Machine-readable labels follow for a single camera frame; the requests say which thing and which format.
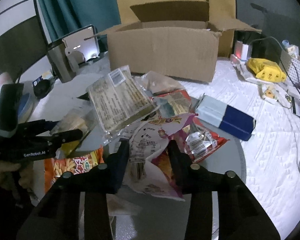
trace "human hand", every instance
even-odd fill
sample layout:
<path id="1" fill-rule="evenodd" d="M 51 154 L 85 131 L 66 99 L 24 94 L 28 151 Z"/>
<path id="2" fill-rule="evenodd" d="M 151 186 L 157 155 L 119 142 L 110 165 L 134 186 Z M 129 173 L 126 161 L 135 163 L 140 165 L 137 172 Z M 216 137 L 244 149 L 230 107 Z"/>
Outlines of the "human hand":
<path id="1" fill-rule="evenodd" d="M 33 181 L 33 162 L 23 167 L 20 163 L 0 161 L 0 187 L 5 190 L 12 190 L 11 176 L 9 172 L 19 171 L 19 184 L 21 187 L 31 189 Z"/>

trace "cardboard box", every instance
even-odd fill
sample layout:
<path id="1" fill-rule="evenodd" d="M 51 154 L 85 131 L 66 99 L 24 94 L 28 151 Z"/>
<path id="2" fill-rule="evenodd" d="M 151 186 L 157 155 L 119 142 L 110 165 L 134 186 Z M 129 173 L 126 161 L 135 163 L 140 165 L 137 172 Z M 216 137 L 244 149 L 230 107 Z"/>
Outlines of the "cardboard box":
<path id="1" fill-rule="evenodd" d="M 134 73 L 152 70 L 211 82 L 222 32 L 257 31 L 237 19 L 209 22 L 206 1 L 154 2 L 130 8 L 140 22 L 117 25 L 99 33 L 108 37 L 111 70 L 129 65 Z"/>

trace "yellow package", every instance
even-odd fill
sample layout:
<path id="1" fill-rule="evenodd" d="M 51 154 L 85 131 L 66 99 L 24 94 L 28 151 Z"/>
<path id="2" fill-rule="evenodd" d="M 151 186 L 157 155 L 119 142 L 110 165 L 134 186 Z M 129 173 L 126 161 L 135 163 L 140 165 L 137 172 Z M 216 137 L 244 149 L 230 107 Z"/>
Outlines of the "yellow package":
<path id="1" fill-rule="evenodd" d="M 277 63 L 267 59 L 251 58 L 247 62 L 247 67 L 256 74 L 256 78 L 264 81 L 279 83 L 287 78 Z"/>

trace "plastic bag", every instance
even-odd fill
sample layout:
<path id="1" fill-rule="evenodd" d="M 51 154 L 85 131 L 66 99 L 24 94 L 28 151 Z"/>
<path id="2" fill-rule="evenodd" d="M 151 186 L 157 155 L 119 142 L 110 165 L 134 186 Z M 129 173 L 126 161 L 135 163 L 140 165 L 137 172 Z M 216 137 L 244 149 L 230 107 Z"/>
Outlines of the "plastic bag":
<path id="1" fill-rule="evenodd" d="M 176 132 L 173 137 L 180 152 L 190 156 L 193 163 L 198 163 L 224 145 L 228 140 L 206 128 L 197 117 L 193 123 Z"/>
<path id="2" fill-rule="evenodd" d="M 177 90 L 167 94 L 153 97 L 157 105 L 158 118 L 169 118 L 179 114 L 189 113 L 191 110 L 191 98 L 185 90 Z"/>
<path id="3" fill-rule="evenodd" d="M 97 121 L 95 119 L 94 111 L 91 110 L 87 114 L 84 111 L 78 109 L 70 110 L 61 121 L 50 131 L 50 135 L 65 132 L 74 129 L 80 129 L 83 133 L 83 137 L 93 130 L 96 126 Z M 68 157 L 70 153 L 80 144 L 81 140 L 64 143 L 61 148 L 57 151 L 57 158 L 61 155 L 63 157 Z"/>
<path id="4" fill-rule="evenodd" d="M 141 77 L 135 77 L 135 80 L 145 90 L 153 94 L 164 94 L 174 90 L 184 90 L 185 87 L 173 78 L 161 75 L 154 71 L 149 71 Z"/>
<path id="5" fill-rule="evenodd" d="M 286 74 L 281 70 L 279 65 L 273 61 L 263 58 L 250 58 L 247 61 L 249 67 L 255 74 L 256 78 L 270 82 L 284 82 Z"/>
<path id="6" fill-rule="evenodd" d="M 129 66 L 100 78 L 87 88 L 87 92 L 104 132 L 104 141 L 155 111 L 153 102 L 131 77 Z"/>
<path id="7" fill-rule="evenodd" d="M 172 181 L 169 158 L 163 153 L 171 135 L 192 123 L 195 114 L 141 122 L 130 139 L 130 157 L 124 177 L 134 191 L 157 197 L 183 200 Z"/>
<path id="8" fill-rule="evenodd" d="M 287 100 L 287 93 L 278 84 L 259 86 L 261 98 L 272 105 L 280 104 L 283 107 L 291 108 L 291 103 Z"/>
<path id="9" fill-rule="evenodd" d="M 87 155 L 75 158 L 57 160 L 54 158 L 44 160 L 44 188 L 47 192 L 56 180 L 66 171 L 74 175 L 90 171 L 93 167 L 103 163 L 103 148 Z"/>

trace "white bedsheet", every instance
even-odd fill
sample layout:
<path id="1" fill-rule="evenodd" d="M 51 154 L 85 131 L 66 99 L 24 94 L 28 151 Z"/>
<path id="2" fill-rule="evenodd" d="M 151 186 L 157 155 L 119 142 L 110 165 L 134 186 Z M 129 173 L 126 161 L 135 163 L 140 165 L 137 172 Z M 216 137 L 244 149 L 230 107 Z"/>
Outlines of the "white bedsheet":
<path id="1" fill-rule="evenodd" d="M 181 83 L 192 97 L 205 93 L 257 120 L 249 141 L 241 141 L 246 185 L 285 239 L 300 221 L 300 119 L 290 109 L 263 101 L 258 86 L 243 81 L 228 59 L 218 60 L 209 85 Z"/>

